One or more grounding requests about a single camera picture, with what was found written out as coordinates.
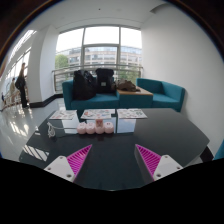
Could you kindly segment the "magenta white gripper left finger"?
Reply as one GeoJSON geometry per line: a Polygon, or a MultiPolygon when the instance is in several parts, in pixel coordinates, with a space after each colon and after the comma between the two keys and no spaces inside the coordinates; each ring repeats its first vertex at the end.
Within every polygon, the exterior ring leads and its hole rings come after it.
{"type": "Polygon", "coordinates": [[[47,165],[44,170],[69,182],[74,182],[82,169],[91,148],[92,145],[88,145],[67,157],[60,155],[47,165]]]}

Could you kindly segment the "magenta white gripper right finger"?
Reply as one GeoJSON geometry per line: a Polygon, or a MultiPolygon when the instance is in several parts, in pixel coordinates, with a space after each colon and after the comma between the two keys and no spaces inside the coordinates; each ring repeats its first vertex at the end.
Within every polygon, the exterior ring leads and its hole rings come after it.
{"type": "Polygon", "coordinates": [[[160,156],[139,144],[135,145],[134,155],[146,184],[182,169],[182,166],[169,155],[160,156]]]}

